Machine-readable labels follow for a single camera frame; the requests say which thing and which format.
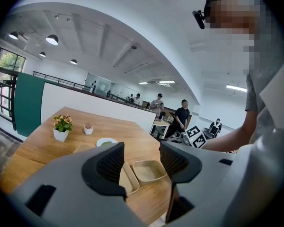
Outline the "white partition panel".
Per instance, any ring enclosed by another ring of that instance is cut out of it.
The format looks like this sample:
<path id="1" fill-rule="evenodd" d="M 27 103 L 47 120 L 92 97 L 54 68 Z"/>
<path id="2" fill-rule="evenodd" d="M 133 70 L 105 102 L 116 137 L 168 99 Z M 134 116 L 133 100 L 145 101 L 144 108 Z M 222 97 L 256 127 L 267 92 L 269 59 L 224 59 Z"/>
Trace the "white partition panel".
<path id="1" fill-rule="evenodd" d="M 138 124 L 147 133 L 151 131 L 156 117 L 156 114 L 152 111 L 45 82 L 41 101 L 41 122 L 44 122 L 64 107 L 104 117 L 131 121 Z"/>

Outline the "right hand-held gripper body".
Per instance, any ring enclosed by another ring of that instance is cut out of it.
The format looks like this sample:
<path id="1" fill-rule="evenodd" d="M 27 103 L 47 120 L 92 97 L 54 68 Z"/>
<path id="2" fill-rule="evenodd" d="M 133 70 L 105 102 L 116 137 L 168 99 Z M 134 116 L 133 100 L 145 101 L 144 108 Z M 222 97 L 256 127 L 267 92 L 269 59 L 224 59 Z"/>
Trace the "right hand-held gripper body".
<path id="1" fill-rule="evenodd" d="M 183 144 L 194 148 L 202 148 L 206 143 L 204 133 L 197 126 L 186 129 L 180 134 L 179 139 Z"/>

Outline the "black metal railing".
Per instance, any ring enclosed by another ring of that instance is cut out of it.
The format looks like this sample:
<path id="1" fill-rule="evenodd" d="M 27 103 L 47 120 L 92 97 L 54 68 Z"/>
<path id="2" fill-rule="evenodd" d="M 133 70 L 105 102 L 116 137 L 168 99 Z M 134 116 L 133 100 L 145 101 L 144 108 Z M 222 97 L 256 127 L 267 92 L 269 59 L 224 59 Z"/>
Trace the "black metal railing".
<path id="1" fill-rule="evenodd" d="M 0 117 L 17 130 L 15 119 L 15 93 L 18 72 L 0 67 Z"/>

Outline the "person's right forearm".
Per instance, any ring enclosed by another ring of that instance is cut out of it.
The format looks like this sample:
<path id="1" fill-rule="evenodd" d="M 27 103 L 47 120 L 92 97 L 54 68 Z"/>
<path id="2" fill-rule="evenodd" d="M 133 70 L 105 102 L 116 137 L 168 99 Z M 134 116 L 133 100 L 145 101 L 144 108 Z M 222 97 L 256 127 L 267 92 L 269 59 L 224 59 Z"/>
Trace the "person's right forearm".
<path id="1" fill-rule="evenodd" d="M 202 149 L 231 152 L 247 145 L 256 127 L 255 119 L 246 119 L 238 129 L 215 139 L 208 140 Z"/>

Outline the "background desk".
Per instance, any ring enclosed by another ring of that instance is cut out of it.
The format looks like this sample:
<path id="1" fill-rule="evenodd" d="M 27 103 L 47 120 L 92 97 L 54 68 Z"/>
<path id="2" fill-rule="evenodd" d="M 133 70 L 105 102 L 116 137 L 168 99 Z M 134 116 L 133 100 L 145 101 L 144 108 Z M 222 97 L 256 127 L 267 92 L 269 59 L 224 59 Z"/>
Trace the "background desk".
<path id="1" fill-rule="evenodd" d="M 169 129 L 170 124 L 165 121 L 155 120 L 150 135 L 156 139 L 163 139 Z"/>

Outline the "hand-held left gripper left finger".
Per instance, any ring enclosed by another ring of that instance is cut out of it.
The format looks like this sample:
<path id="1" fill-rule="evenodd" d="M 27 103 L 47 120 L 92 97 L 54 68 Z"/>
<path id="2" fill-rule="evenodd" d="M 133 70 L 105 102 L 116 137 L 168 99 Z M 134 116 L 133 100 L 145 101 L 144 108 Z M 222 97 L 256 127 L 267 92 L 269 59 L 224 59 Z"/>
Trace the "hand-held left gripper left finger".
<path id="1" fill-rule="evenodd" d="M 57 158 L 8 199 L 31 227 L 146 227 L 119 184 L 124 143 Z"/>

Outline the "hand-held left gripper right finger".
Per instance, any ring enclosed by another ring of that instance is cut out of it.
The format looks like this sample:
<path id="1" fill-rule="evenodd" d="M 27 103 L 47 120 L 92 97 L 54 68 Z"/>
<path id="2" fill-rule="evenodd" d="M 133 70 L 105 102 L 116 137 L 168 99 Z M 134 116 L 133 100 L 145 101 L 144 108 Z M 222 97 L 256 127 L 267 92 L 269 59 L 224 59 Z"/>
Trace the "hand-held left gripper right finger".
<path id="1" fill-rule="evenodd" d="M 166 224 L 245 227 L 274 222 L 284 196 L 284 130 L 236 154 L 165 141 L 160 161 L 171 180 Z"/>

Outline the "glass wall panel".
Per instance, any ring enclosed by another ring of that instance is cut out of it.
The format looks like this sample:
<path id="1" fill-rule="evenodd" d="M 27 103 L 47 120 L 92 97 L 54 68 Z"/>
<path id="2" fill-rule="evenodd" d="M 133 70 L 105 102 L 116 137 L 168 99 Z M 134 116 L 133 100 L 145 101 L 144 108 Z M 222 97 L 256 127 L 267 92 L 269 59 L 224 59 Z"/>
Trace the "glass wall panel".
<path id="1" fill-rule="evenodd" d="M 88 73 L 84 83 L 84 90 L 100 96 L 108 97 L 114 86 L 114 82 Z"/>

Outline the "white round plate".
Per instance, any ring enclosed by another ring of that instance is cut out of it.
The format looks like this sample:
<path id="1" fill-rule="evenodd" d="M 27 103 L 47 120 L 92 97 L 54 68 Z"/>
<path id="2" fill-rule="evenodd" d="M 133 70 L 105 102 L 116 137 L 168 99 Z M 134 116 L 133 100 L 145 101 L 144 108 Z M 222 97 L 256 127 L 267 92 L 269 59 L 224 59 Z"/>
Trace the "white round plate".
<path id="1" fill-rule="evenodd" d="M 97 142 L 96 142 L 96 147 L 100 147 L 100 146 L 101 146 L 101 144 L 102 144 L 103 142 L 105 142 L 105 141 L 111 141 L 111 142 L 112 142 L 112 144 L 114 144 L 114 143 L 117 143 L 117 142 L 118 142 L 117 140 L 112 139 L 112 138 L 100 138 L 100 139 L 98 139 L 98 140 L 97 140 Z"/>

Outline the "green partition panel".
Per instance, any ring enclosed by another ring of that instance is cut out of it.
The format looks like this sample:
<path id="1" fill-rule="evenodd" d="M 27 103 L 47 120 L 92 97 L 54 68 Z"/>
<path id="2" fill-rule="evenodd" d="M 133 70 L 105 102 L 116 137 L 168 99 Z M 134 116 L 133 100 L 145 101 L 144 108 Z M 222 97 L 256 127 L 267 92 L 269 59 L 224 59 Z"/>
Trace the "green partition panel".
<path id="1" fill-rule="evenodd" d="M 20 72 L 14 98 L 17 133 L 28 137 L 41 125 L 41 106 L 45 80 Z"/>

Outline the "orange flower plant white pot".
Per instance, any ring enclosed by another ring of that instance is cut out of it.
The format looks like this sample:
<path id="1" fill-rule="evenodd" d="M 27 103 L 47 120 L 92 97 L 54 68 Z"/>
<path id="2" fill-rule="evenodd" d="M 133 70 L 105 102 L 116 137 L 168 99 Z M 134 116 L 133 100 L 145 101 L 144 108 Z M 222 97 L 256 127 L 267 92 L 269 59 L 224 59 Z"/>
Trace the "orange flower plant white pot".
<path id="1" fill-rule="evenodd" d="M 70 115 L 59 115 L 53 118 L 55 120 L 53 134 L 57 141 L 65 142 L 69 131 L 72 130 L 72 117 Z"/>

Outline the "large window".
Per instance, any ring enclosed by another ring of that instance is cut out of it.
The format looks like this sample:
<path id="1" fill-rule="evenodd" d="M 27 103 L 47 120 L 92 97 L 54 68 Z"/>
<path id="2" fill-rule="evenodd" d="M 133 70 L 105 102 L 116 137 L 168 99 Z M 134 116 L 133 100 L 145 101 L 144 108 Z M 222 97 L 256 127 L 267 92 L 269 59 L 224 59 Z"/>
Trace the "large window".
<path id="1" fill-rule="evenodd" d="M 0 48 L 0 68 L 21 72 L 26 59 Z M 0 72 L 0 112 L 11 117 L 11 91 L 14 76 Z"/>

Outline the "person's grey shirt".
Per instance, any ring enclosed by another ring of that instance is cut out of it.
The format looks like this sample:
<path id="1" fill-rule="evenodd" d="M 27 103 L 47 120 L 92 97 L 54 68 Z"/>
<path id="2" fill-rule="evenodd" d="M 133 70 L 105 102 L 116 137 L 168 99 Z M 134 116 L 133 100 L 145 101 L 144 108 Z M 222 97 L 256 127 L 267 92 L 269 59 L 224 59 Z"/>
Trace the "person's grey shirt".
<path id="1" fill-rule="evenodd" d="M 284 63 L 280 67 L 250 70 L 245 110 L 257 112 L 250 144 L 267 132 L 284 129 Z"/>

